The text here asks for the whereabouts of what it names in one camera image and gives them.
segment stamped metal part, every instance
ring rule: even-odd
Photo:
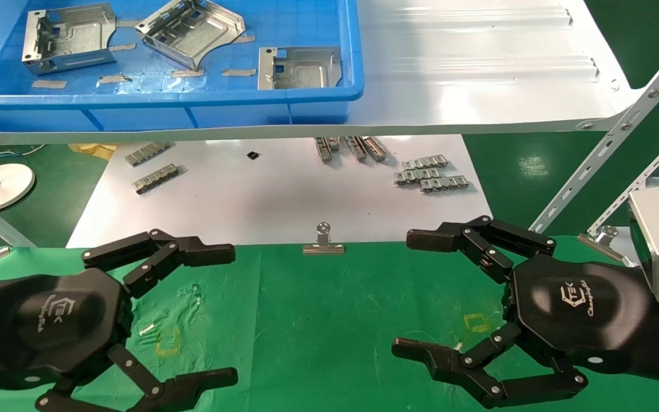
[[[146,193],[147,191],[156,188],[158,185],[161,185],[167,180],[173,179],[179,174],[180,168],[176,167],[174,163],[171,163],[165,167],[162,167],[162,169],[157,170],[157,172],[154,172],[149,176],[142,177],[141,179],[132,183],[131,186],[133,186],[136,193],[141,195],[142,193]]]
[[[404,170],[393,174],[393,183],[402,186],[440,177],[442,177],[442,174],[438,169]]]
[[[337,152],[340,149],[339,137],[328,137],[327,143],[329,143],[329,149],[333,152]]]
[[[116,15],[108,3],[31,10],[22,62],[35,75],[113,62],[108,39],[115,30]]]
[[[144,44],[197,70],[212,49],[233,42],[245,31],[243,17],[205,0],[170,0],[135,29]]]
[[[366,154],[366,149],[363,146],[363,139],[359,138],[358,136],[345,137],[345,143],[347,143],[348,148],[350,148],[350,152],[352,152],[353,156],[355,156],[355,159],[358,162],[366,161],[366,157],[368,157],[368,155]]]
[[[345,255],[344,245],[333,245],[330,239],[330,224],[326,221],[317,225],[317,243],[304,245],[304,255]]]
[[[457,189],[466,189],[469,187],[465,176],[442,176],[434,179],[424,179],[420,181],[421,191],[431,193],[434,191],[453,191]]]
[[[157,156],[157,154],[171,148],[172,145],[173,144],[170,141],[155,141],[154,143],[149,143],[147,146],[129,154],[125,158],[132,167],[136,167],[152,157]]]
[[[341,78],[339,47],[259,49],[259,90],[335,87]]]
[[[382,162],[385,160],[386,152],[385,149],[381,146],[380,143],[373,136],[363,136],[363,144],[366,147],[366,151],[373,157],[373,160],[376,162]]]
[[[332,160],[332,151],[326,137],[315,137],[314,144],[317,146],[317,154],[322,162],[327,163]]]
[[[436,154],[436,156],[420,157],[411,161],[401,163],[403,170],[417,170],[428,169],[429,167],[446,167],[449,164],[447,158],[443,154]]]

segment metal frame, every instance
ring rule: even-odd
[[[594,221],[593,224],[589,227],[589,229],[586,230],[586,233],[589,233],[590,235],[594,235],[594,233],[597,232],[599,227],[604,224],[606,219],[609,218],[609,216],[612,215],[617,209],[622,206],[627,199],[629,198],[630,192],[631,191],[636,191],[642,187],[644,187],[646,181],[648,180],[648,177],[652,175],[652,172],[656,171],[657,167],[659,167],[659,154],[657,157],[646,167],[638,177],[636,177],[635,180],[625,189],[625,191],[622,192],[621,195],[612,203],[610,204],[605,210],[604,213],[599,216],[596,221]]]
[[[617,148],[637,128],[644,118],[659,103],[659,70],[649,81],[648,86],[642,89],[640,97],[631,105],[619,122],[604,135],[604,138],[586,156],[586,159],[573,172],[573,175],[554,196],[529,229],[542,233],[559,216],[564,208],[575,198],[581,188],[589,182],[591,176],[601,169],[604,162],[612,156]]]

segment white table surface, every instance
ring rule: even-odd
[[[174,236],[198,235],[205,243],[241,245],[311,243],[316,225],[332,225],[332,241],[403,241],[409,229],[435,229],[443,221],[490,215],[490,208],[461,135],[379,136],[389,159],[360,164],[343,143],[322,164],[312,138],[180,141],[131,167],[125,144],[108,163],[69,248],[94,247],[158,228]],[[261,153],[249,159],[250,151]],[[443,154],[446,175],[465,175],[469,188],[426,195],[399,188],[400,162]],[[131,183],[170,163],[185,174],[137,195]]]

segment metal bracket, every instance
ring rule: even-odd
[[[541,212],[538,218],[530,226],[530,230],[536,233],[542,233],[546,228],[559,216],[563,209],[571,202],[581,188],[589,182],[604,162],[612,156],[617,148],[630,136],[632,131],[644,120],[652,109],[659,102],[659,71],[649,81],[648,85],[642,90],[642,94],[626,110],[604,138],[594,147],[586,156],[581,166],[573,172],[561,190],[554,196],[549,205]]]
[[[259,49],[259,90],[335,87],[341,78],[339,47]]]
[[[29,11],[22,62],[35,75],[113,62],[108,39],[114,31],[108,3]]]
[[[326,221],[317,225],[317,243],[304,245],[304,255],[345,255],[344,245],[330,243],[330,224]]]
[[[646,181],[648,180],[648,177],[652,175],[652,172],[656,171],[657,167],[659,167],[659,154],[648,165],[648,167],[646,167],[642,171],[642,173],[640,173],[640,175],[632,183],[630,183],[629,186],[627,186],[625,191],[623,191],[622,194],[619,195],[617,199],[607,207],[604,213],[602,213],[601,216],[599,216],[599,218],[596,219],[596,221],[594,221],[593,224],[591,224],[589,229],[586,230],[586,233],[589,233],[590,235],[594,236],[597,230],[599,229],[599,227],[604,224],[606,219],[609,219],[609,216],[611,216],[612,213],[614,213],[617,209],[620,208],[620,206],[622,206],[623,203],[627,201],[627,199],[630,196],[630,192],[636,191],[645,185]]]
[[[245,31],[243,17],[213,2],[170,0],[135,26],[144,44],[197,70],[212,49]]]

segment white shelf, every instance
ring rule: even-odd
[[[638,96],[583,0],[358,0],[358,9],[366,91],[345,125],[0,133],[0,144],[609,130]]]

